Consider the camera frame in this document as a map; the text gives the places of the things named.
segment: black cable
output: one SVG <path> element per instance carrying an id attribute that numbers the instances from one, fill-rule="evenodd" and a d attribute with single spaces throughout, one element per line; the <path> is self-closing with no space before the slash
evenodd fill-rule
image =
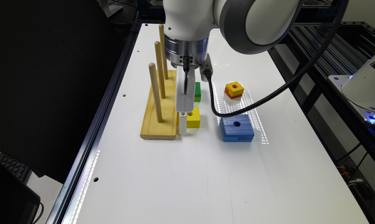
<path id="1" fill-rule="evenodd" d="M 373 206 L 373 199 L 370 198 L 370 206 L 368 208 L 368 211 L 370 210 L 370 208 L 372 208 L 372 206 Z"/>
<path id="2" fill-rule="evenodd" d="M 354 174 L 356 173 L 356 171 L 358 171 L 358 169 L 359 169 L 359 167 L 361 166 L 361 164 L 362 164 L 364 158 L 365 158 L 367 155 L 368 155 L 368 152 L 366 152 L 366 153 L 364 154 L 364 156 L 362 157 L 361 161 L 360 161 L 359 164 L 356 166 L 354 172 L 352 172 L 352 174 L 350 175 L 348 181 L 346 182 L 347 184 L 349 183 L 349 181 L 351 181 L 351 179 L 352 179 L 352 177 L 354 176 Z"/>
<path id="3" fill-rule="evenodd" d="M 347 154 L 343 155 L 341 158 L 337 159 L 337 162 L 343 160 L 345 157 L 349 156 L 353 153 L 357 148 L 359 148 L 362 144 L 359 142 L 352 150 L 350 150 Z"/>
<path id="4" fill-rule="evenodd" d="M 343 16 L 345 13 L 345 10 L 348 5 L 348 0 L 342 1 L 341 3 L 341 9 L 339 10 L 335 22 L 330 30 L 330 33 L 326 37 L 326 39 L 323 41 L 322 45 L 320 46 L 319 50 L 313 55 L 311 60 L 296 74 L 293 76 L 293 78 L 288 81 L 286 84 L 282 85 L 280 88 L 275 90 L 273 93 L 269 94 L 268 96 L 262 98 L 261 100 L 258 100 L 257 102 L 234 112 L 231 113 L 225 113 L 221 114 L 218 113 L 217 110 L 215 109 L 214 105 L 214 90 L 212 89 L 212 82 L 211 82 L 211 76 L 206 76 L 208 79 L 208 84 L 210 88 L 210 95 L 211 95 L 211 110 L 212 112 L 221 118 L 229 118 L 231 116 L 236 116 L 238 114 L 245 113 L 249 110 L 252 110 L 258 106 L 261 106 L 262 104 L 268 102 L 269 100 L 275 98 L 277 95 L 281 94 L 283 91 L 285 91 L 287 88 L 289 88 L 291 85 L 293 85 L 295 82 L 299 81 L 299 79 L 304 76 L 304 74 L 309 71 L 309 69 L 316 63 L 316 61 L 323 55 L 323 52 L 327 49 L 331 41 L 333 40 L 333 37 L 337 33 L 338 27 L 341 24 L 341 21 L 343 20 Z"/>
<path id="5" fill-rule="evenodd" d="M 128 3 L 125 3 L 125 2 L 120 2 L 120 1 L 117 1 L 117 0 L 111 0 L 112 1 L 112 3 L 110 3 L 110 4 L 114 4 L 114 3 L 120 3 L 120 4 L 124 4 L 124 5 L 127 5 L 127 6 L 131 6 L 131 7 L 134 7 L 135 9 L 139 9 L 138 7 L 136 7 L 136 6 L 133 6 L 133 5 L 131 5 L 131 4 L 128 4 Z"/>
<path id="6" fill-rule="evenodd" d="M 40 217 L 42 216 L 43 212 L 44 212 L 44 204 L 41 203 L 41 202 L 39 202 L 39 204 L 42 205 L 42 209 L 40 211 L 40 214 L 39 214 L 37 220 L 35 220 L 32 224 L 36 224 L 38 222 L 38 220 L 40 219 Z"/>

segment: orange block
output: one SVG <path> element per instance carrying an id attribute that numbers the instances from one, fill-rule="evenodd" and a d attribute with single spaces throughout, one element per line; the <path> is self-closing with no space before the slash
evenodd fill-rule
<path id="1" fill-rule="evenodd" d="M 236 95 L 236 96 L 231 96 L 231 95 L 229 94 L 229 89 L 228 89 L 227 87 L 225 87 L 225 93 L 226 93 L 227 96 L 229 96 L 230 99 L 234 99 L 234 98 L 237 98 L 237 97 L 241 97 L 241 96 L 243 95 L 243 93 L 242 93 L 242 94 L 239 94 L 239 95 Z"/>

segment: black device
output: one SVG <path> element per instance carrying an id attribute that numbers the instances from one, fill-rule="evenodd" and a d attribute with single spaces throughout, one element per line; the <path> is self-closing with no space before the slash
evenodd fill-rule
<path id="1" fill-rule="evenodd" d="M 28 177 L 31 174 L 31 169 L 29 166 L 6 155 L 5 153 L 0 153 L 0 164 L 21 182 L 25 184 L 27 183 Z"/>
<path id="2" fill-rule="evenodd" d="M 30 224 L 40 197 L 0 164 L 0 223 Z"/>

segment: wooden peg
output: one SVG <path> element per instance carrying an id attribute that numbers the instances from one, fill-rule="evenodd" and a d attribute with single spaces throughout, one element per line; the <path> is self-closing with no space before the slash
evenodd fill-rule
<path id="1" fill-rule="evenodd" d="M 151 89 L 154 96 L 154 106 L 156 107 L 157 122 L 163 122 L 163 115 L 161 114 L 161 103 L 160 96 L 158 94 L 158 84 L 157 84 L 157 74 L 156 74 L 156 65 L 154 63 L 149 64 L 150 80 L 151 80 Z"/>
<path id="2" fill-rule="evenodd" d="M 161 59 L 161 44 L 156 41 L 154 43 L 156 49 L 157 69 L 158 69 L 158 81 L 160 85 L 160 96 L 161 99 L 165 99 L 165 87 L 164 87 L 164 73 L 163 73 L 163 62 Z"/>
<path id="3" fill-rule="evenodd" d="M 164 78 L 168 79 L 168 66 L 167 66 L 167 59 L 165 58 L 165 46 L 164 46 L 164 24 L 160 24 L 158 26 L 160 30 L 160 42 L 161 42 L 161 59 L 163 61 L 163 71 L 164 71 Z"/>

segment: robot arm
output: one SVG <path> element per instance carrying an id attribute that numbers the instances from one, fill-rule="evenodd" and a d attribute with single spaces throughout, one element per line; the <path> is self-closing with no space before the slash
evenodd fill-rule
<path id="1" fill-rule="evenodd" d="M 341 87 L 341 90 L 349 101 L 375 112 L 375 55 Z"/>
<path id="2" fill-rule="evenodd" d="M 302 4 L 303 0 L 163 1 L 165 56 L 177 68 L 176 111 L 180 112 L 181 134 L 185 133 L 182 114 L 191 112 L 194 106 L 194 70 L 209 63 L 211 29 L 220 28 L 237 52 L 261 53 L 284 38 Z"/>

